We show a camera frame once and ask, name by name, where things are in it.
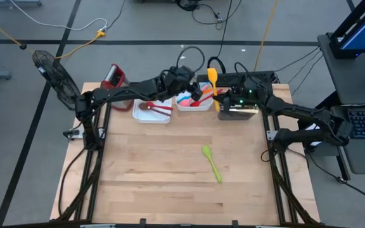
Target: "yellow spatula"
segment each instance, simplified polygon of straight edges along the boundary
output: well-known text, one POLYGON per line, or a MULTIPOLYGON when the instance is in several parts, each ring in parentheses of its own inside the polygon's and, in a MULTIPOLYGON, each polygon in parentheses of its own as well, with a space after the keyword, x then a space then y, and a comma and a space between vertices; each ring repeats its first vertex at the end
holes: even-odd
POLYGON ((209 162, 212 165, 212 169, 214 170, 216 179, 218 180, 218 182, 220 184, 222 184, 222 177, 219 174, 218 169, 216 168, 216 166, 214 164, 214 161, 212 160, 212 152, 210 150, 210 147, 209 146, 202 146, 202 153, 203 153, 203 155, 205 155, 209 159, 209 162))
MULTIPOLYGON (((214 90, 214 96, 217 95, 216 93, 216 81, 218 80, 218 74, 214 68, 208 68, 208 79, 210 83, 212 83, 212 89, 214 90)), ((219 107, 219 102, 215 101, 215 108, 216 111, 220 111, 221 107, 219 107)))

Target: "black floor line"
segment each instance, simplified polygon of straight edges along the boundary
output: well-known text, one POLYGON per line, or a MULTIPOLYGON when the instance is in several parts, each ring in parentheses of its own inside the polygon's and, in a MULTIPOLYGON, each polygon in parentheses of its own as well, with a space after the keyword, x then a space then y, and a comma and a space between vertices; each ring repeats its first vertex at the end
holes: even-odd
POLYGON ((355 9, 353 1, 352 0, 346 0, 346 2, 348 4, 350 10, 353 11, 355 9))
MULTIPOLYGON (((70 18, 68 19, 68 22, 67 22, 68 27, 71 27, 73 25, 75 16, 76 16, 78 8, 80 6, 80 2, 81 2, 81 0, 76 0, 74 3, 73 10, 72 10, 70 18)), ((64 31, 63 37, 61 38, 60 46, 57 50, 56 56, 61 56, 63 54, 63 50, 64 50, 64 47, 65 47, 65 44, 66 44, 66 41, 67 41, 69 35, 70 35, 70 29, 66 29, 64 31)), ((59 62, 60 62, 60 60, 55 60, 53 62, 53 64, 57 64, 59 62)), ((8 213, 8 210, 10 208, 10 204, 11 204, 13 195, 15 193, 15 189, 18 185, 20 176, 22 174, 23 166, 25 165, 25 162, 26 162, 26 159, 27 159, 27 156, 29 153, 29 149, 32 145, 32 141, 35 136, 37 126, 39 125, 39 121, 40 121, 42 113, 43 113, 44 105, 46 104, 46 101, 48 99, 49 91, 50 91, 50 85, 48 83, 45 83, 44 89, 41 94, 41 98, 39 100, 39 103, 37 104, 35 115, 32 119, 32 123, 30 124, 28 134, 26 135, 25 142, 24 142, 22 150, 20 152, 19 159, 16 163, 15 169, 12 174, 12 178, 11 178, 8 188, 5 192, 3 202, 1 203, 1 206, 0 206, 0 227, 4 224, 6 214, 8 213)))
MULTIPOLYGON (((25 44, 60 44, 59 40, 18 40, 25 44)), ((69 40, 65 44, 85 44, 87 40, 69 40)), ((0 39, 0 44, 14 44, 11 40, 0 39)), ((221 45, 221 41, 96 41, 91 45, 221 45)), ((228 46, 259 46, 261 41, 224 41, 228 46)), ((265 41, 264 46, 316 47, 314 41, 265 41)))

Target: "green spatula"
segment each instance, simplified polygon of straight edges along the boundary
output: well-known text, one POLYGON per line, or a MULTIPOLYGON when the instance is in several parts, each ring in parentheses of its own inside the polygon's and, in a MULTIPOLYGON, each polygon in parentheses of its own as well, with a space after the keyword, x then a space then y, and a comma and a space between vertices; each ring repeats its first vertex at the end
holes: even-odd
POLYGON ((205 155, 209 159, 210 164, 212 165, 212 169, 214 170, 216 179, 218 180, 218 182, 220 184, 222 184, 222 182, 223 182, 222 177, 221 177, 220 173, 218 172, 218 169, 216 168, 216 166, 214 164, 214 161, 212 160, 212 152, 210 150, 210 147, 209 146, 202 146, 202 153, 203 153, 203 155, 205 155))

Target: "yellow cable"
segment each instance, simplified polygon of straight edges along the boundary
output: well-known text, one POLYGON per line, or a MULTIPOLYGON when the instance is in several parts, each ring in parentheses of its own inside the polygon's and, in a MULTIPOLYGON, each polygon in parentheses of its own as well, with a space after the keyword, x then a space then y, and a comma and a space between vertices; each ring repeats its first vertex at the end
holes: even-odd
MULTIPOLYGON (((6 37, 8 37, 11 41, 13 41, 15 44, 18 44, 19 46, 22 46, 22 44, 17 41, 16 39, 12 38, 12 36, 10 36, 9 34, 7 34, 3 29, 0 28, 0 32, 2 32, 6 37)), ((28 51, 30 51, 32 54, 34 52, 34 50, 27 48, 28 51)))
POLYGON ((256 69, 257 69, 257 64, 259 63, 259 58, 260 58, 260 55, 261 55, 261 50, 263 49, 264 41, 265 41, 265 39, 267 37, 267 34, 269 33, 269 29, 270 29, 270 24, 271 24, 272 18, 274 17, 274 14, 276 13, 277 4, 278 4, 278 0, 276 0, 276 2, 274 3, 274 7, 271 10, 270 19, 269 19, 269 22, 267 23, 267 27, 266 27, 266 31, 264 32, 263 39, 261 40, 261 45, 260 45, 259 53, 257 54, 256 64, 254 65, 254 71, 256 71, 256 69))
POLYGON ((67 54, 64 54, 64 55, 62 55, 62 56, 58 56, 58 57, 56 57, 56 59, 61 59, 61 58, 64 58, 64 57, 70 56, 70 55, 72 55, 74 52, 76 52, 76 50, 78 50, 78 49, 80 49, 80 48, 83 48, 83 47, 85 47, 85 46, 88 46, 88 45, 92 44, 92 43, 93 43, 93 42, 95 42, 98 38, 103 37, 103 36, 105 36, 105 33, 99 30, 99 31, 98 31, 98 33, 96 34, 96 37, 95 37, 93 40, 91 40, 91 41, 89 41, 88 43, 83 44, 83 45, 81 45, 81 46, 79 46, 79 47, 76 47, 73 51, 71 51, 71 52, 69 52, 69 53, 67 53, 67 54))

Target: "computer monitor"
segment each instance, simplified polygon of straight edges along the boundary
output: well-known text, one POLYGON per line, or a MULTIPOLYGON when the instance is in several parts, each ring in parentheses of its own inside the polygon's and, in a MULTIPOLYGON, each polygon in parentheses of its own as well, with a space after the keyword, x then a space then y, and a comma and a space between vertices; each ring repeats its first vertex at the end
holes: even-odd
POLYGON ((330 34, 330 39, 330 48, 338 59, 356 58, 365 53, 365 0, 330 34))

